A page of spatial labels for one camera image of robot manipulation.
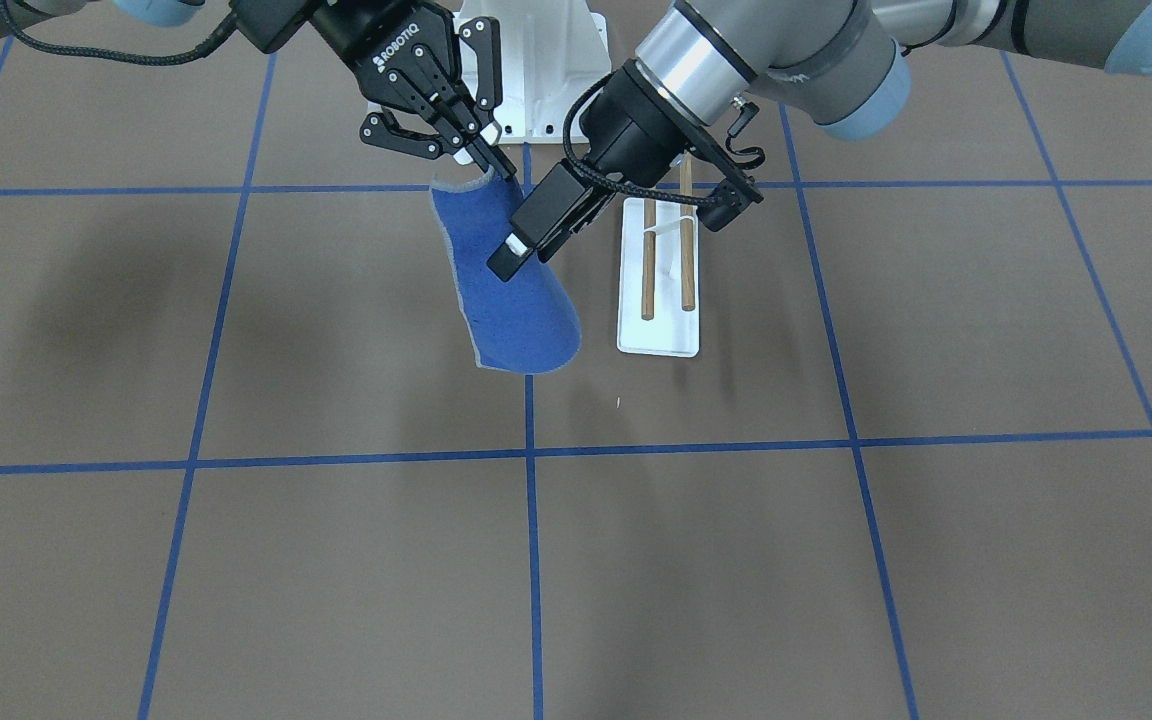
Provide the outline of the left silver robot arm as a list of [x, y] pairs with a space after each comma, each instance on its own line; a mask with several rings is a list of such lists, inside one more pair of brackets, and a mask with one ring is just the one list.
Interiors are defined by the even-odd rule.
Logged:
[[548, 262], [614, 196], [669, 200], [673, 161], [723, 179], [694, 200], [708, 232], [761, 194], [708, 129], [748, 94], [804, 111], [840, 141], [881, 131], [910, 94], [908, 54], [982, 46], [1111, 74], [1152, 76], [1152, 1], [673, 1], [626, 65], [568, 109], [588, 138], [511, 215], [488, 270], [508, 281]]

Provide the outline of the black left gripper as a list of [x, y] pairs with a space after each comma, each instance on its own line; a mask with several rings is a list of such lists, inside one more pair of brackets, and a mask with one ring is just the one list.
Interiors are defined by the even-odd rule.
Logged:
[[573, 234], [596, 218], [596, 191], [611, 183], [654, 190], [684, 151], [679, 118], [650, 86], [636, 61], [626, 61], [576, 104], [589, 149], [579, 160], [554, 165], [509, 218], [511, 233], [486, 266], [508, 282], [526, 260], [548, 263]]

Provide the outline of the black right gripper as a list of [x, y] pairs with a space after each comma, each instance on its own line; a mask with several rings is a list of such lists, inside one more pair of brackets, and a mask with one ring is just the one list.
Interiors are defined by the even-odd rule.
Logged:
[[[311, 24], [353, 71], [361, 94], [385, 106], [361, 124], [366, 145], [429, 160], [452, 156], [497, 179], [515, 177], [515, 164], [498, 147], [497, 18], [470, 18], [463, 28], [434, 1], [233, 1], [232, 10], [238, 32], [265, 54]], [[404, 128], [392, 109], [419, 111], [434, 131]]]

